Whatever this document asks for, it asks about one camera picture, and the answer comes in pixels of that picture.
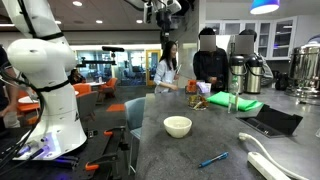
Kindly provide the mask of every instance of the stainless steel urn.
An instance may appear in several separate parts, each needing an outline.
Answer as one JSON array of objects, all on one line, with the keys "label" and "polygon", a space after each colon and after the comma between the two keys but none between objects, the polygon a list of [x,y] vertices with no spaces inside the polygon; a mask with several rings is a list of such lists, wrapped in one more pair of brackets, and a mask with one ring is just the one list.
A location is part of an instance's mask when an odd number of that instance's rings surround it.
[{"label": "stainless steel urn", "polygon": [[238,76],[239,84],[239,94],[243,93],[244,89],[244,76],[247,73],[245,67],[245,60],[243,56],[231,56],[229,60],[230,64],[230,73],[229,73],[229,82],[232,81],[233,76]]},{"label": "stainless steel urn", "polygon": [[260,94],[261,77],[264,74],[263,62],[259,57],[250,57],[246,62],[248,73],[246,74],[244,92],[249,94]]},{"label": "stainless steel urn", "polygon": [[304,98],[319,98],[320,45],[308,44],[294,48],[289,68],[286,94]]}]

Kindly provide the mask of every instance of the white cabinet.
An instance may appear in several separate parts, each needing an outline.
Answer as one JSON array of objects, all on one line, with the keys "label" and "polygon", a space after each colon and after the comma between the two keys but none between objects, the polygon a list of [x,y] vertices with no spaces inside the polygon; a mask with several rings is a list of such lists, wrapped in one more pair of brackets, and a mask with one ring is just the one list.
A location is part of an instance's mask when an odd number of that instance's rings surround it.
[{"label": "white cabinet", "polygon": [[269,21],[206,21],[206,27],[212,27],[216,35],[237,35],[244,29],[255,30],[255,51],[267,60],[289,60],[290,51],[294,48],[296,26],[297,17]]},{"label": "white cabinet", "polygon": [[271,28],[272,21],[259,21],[257,32],[257,40],[255,45],[257,46],[256,52],[260,53],[263,57],[268,58],[271,42]]},{"label": "white cabinet", "polygon": [[269,60],[289,60],[293,49],[297,17],[274,20]]}]

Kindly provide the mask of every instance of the white power strip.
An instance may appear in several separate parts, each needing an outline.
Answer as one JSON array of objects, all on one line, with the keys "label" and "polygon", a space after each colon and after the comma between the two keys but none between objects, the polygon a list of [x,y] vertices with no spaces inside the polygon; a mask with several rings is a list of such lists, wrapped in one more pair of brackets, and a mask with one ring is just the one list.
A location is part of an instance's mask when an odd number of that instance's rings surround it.
[{"label": "white power strip", "polygon": [[248,161],[267,179],[267,180],[290,180],[275,165],[257,152],[248,153]]}]

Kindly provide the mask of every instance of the green napkin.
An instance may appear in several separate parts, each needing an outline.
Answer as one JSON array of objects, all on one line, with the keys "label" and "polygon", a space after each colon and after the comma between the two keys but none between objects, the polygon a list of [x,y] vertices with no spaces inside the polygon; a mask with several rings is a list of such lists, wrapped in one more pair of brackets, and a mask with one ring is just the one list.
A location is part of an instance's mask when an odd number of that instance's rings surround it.
[{"label": "green napkin", "polygon": [[[229,105],[229,93],[219,92],[209,98],[207,101],[214,104],[219,104],[221,106],[228,107]],[[263,105],[263,103],[256,101],[256,100],[245,100],[239,97],[238,99],[238,108],[241,111],[249,111],[251,109],[257,108]]]}]

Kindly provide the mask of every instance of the woman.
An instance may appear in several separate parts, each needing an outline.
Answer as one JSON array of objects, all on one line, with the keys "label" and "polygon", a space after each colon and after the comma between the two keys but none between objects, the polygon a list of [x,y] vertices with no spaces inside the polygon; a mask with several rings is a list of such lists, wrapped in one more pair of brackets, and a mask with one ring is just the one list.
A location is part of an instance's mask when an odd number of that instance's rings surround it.
[{"label": "woman", "polygon": [[68,79],[70,81],[70,84],[74,85],[77,83],[85,83],[86,78],[84,78],[77,69],[72,69],[70,76],[68,76]]},{"label": "woman", "polygon": [[173,41],[167,42],[154,76],[154,82],[157,84],[155,93],[178,90],[178,86],[173,84],[173,80],[179,78],[176,74],[176,53],[177,44]]}]

